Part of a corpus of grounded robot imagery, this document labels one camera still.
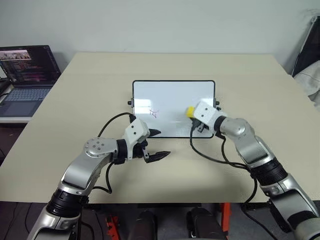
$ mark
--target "yellow sponge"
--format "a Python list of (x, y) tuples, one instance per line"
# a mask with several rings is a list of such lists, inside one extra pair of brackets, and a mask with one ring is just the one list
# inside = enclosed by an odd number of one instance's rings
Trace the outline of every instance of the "yellow sponge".
[(195, 112), (195, 107), (194, 106), (190, 106), (188, 107), (188, 109), (186, 110), (186, 113), (185, 115), (188, 117), (188, 118), (194, 118), (194, 112)]

